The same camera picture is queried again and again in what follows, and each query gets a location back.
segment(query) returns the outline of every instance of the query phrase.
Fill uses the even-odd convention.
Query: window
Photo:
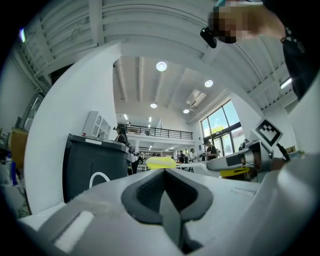
[[[210,140],[220,156],[228,156],[239,151],[245,140],[244,131],[235,109],[229,101],[213,114],[201,121],[204,140]]]
[[[245,134],[242,127],[234,129],[232,132],[232,140],[234,144],[234,151],[238,152],[240,145],[245,141]]]
[[[223,110],[229,122],[229,126],[233,126],[234,124],[240,122],[237,111],[232,101],[229,101],[227,104],[225,104],[223,106]]]
[[[215,134],[216,132],[229,127],[222,108],[210,115],[208,120],[211,127],[211,134]]]
[[[204,137],[210,136],[210,127],[209,127],[208,119],[206,118],[201,123],[202,123],[203,136]]]

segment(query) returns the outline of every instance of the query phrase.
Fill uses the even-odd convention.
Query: air vent
[[[185,103],[189,104],[190,107],[196,107],[204,100],[207,95],[199,90],[193,90]]]

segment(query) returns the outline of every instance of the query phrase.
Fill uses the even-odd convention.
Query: glass window
[[[234,151],[238,152],[240,145],[245,141],[244,130],[242,129],[242,127],[239,127],[237,129],[232,130],[231,134],[234,145]]]
[[[220,151],[219,156],[222,157],[223,155],[222,155],[222,146],[221,146],[220,137],[215,138],[213,142],[214,142],[215,148]]]
[[[234,153],[231,144],[230,134],[222,136],[224,155],[228,156]]]
[[[237,111],[232,101],[229,101],[227,104],[225,104],[223,106],[223,109],[230,126],[240,122]]]
[[[208,119],[206,118],[201,123],[202,123],[202,129],[203,129],[203,137],[205,138],[207,136],[210,136],[210,128],[209,128]]]
[[[211,133],[215,134],[225,128],[228,128],[228,123],[222,108],[214,112],[208,117],[211,127]]]

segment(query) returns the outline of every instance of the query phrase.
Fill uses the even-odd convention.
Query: yellow object
[[[221,170],[220,175],[221,177],[230,177],[230,176],[235,176],[239,174],[245,174],[247,172],[249,172],[249,168],[241,167],[241,168],[232,169],[232,170]]]
[[[160,168],[176,168],[176,162],[170,156],[150,157],[146,161],[146,166],[148,166],[150,170]]]

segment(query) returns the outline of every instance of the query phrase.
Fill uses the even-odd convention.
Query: white pillar
[[[136,140],[136,142],[135,142],[135,152],[139,152],[139,144],[140,144],[140,140]]]

